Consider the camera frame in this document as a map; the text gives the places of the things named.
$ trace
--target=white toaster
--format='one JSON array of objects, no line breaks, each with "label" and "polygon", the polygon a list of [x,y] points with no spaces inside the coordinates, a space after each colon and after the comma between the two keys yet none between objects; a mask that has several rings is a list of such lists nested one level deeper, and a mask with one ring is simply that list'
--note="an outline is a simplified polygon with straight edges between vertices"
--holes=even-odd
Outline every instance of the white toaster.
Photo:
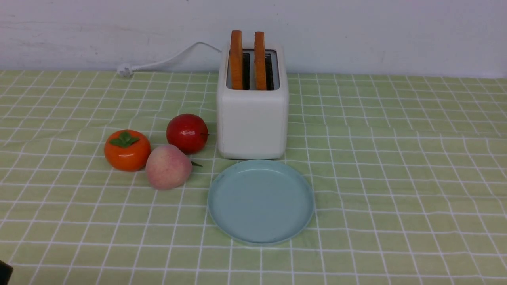
[{"label": "white toaster", "polygon": [[243,90],[232,89],[230,43],[222,50],[216,92],[217,146],[227,159],[277,159],[287,141],[289,92],[281,45],[265,43],[267,90],[256,90],[254,42],[243,48]]}]

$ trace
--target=plate rim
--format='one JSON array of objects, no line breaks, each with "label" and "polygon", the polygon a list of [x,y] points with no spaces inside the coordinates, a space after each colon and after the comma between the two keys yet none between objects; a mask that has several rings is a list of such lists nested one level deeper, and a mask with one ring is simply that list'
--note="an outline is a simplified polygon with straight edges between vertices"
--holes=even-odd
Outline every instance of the plate rim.
[{"label": "plate rim", "polygon": [[[299,229],[297,232],[295,232],[291,236],[286,237],[286,238],[281,239],[281,240],[278,240],[278,241],[274,241],[274,242],[251,242],[251,241],[243,240],[241,238],[238,238],[238,237],[236,237],[236,236],[228,233],[227,231],[225,231],[216,222],[215,218],[213,217],[213,214],[211,212],[211,207],[210,207],[210,200],[211,200],[211,197],[212,197],[212,195],[210,195],[210,193],[211,193],[211,189],[213,188],[213,186],[216,185],[216,181],[218,181],[222,177],[226,176],[229,172],[231,172],[231,169],[233,169],[238,164],[251,164],[251,163],[261,163],[261,165],[262,164],[264,164],[264,165],[278,165],[279,167],[282,167],[282,168],[284,168],[287,171],[293,172],[296,176],[300,177],[301,180],[302,180],[302,182],[303,182],[302,184],[304,185],[304,188],[308,189],[308,191],[311,191],[311,195],[309,195],[309,197],[310,197],[310,201],[309,202],[311,204],[311,208],[310,208],[309,212],[311,214],[308,215],[308,218],[305,221],[304,225],[301,227],[301,229]],[[295,170],[294,168],[290,167],[289,165],[287,165],[285,163],[278,162],[278,161],[273,161],[273,160],[267,160],[267,159],[244,160],[244,161],[240,161],[240,162],[234,163],[233,165],[228,166],[226,169],[224,169],[211,182],[211,184],[210,184],[210,186],[208,188],[208,194],[207,194],[207,198],[206,198],[206,203],[207,203],[206,208],[207,208],[207,212],[209,214],[209,217],[211,218],[211,220],[213,221],[213,223],[220,229],[220,231],[222,231],[223,233],[225,233],[227,236],[229,236],[234,241],[237,241],[237,242],[240,242],[240,243],[243,243],[243,244],[247,244],[247,245],[253,245],[253,246],[276,245],[276,244],[284,243],[284,242],[286,242],[288,240],[291,240],[294,237],[298,236],[302,231],[304,231],[308,227],[308,225],[312,221],[313,216],[315,215],[315,191],[313,190],[311,184],[306,180],[306,178],[299,171]]]}]

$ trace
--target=plate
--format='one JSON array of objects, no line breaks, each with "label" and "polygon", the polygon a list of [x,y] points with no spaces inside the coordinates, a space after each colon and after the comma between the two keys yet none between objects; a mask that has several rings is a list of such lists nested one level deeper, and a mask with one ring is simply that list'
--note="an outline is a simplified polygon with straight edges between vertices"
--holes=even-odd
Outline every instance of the plate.
[{"label": "plate", "polygon": [[269,245],[298,235],[315,211],[313,190],[293,168],[272,160],[236,163],[211,183],[208,211],[233,239]]}]

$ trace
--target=white wall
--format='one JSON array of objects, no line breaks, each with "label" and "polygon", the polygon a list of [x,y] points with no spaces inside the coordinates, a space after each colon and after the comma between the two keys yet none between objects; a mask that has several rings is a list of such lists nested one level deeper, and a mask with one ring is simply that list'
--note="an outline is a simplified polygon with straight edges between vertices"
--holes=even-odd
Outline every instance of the white wall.
[{"label": "white wall", "polygon": [[[109,69],[283,44],[289,72],[507,76],[507,0],[0,0],[0,68]],[[169,70],[217,70],[198,46]]]}]

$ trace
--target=peach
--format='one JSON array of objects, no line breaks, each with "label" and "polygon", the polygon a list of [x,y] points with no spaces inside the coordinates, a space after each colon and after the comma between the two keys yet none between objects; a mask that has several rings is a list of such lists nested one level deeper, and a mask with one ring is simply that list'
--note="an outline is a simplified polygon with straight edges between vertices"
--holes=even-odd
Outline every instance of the peach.
[{"label": "peach", "polygon": [[146,176],[157,190],[170,190],[183,185],[192,172],[192,162],[177,147],[155,148],[146,162]]}]

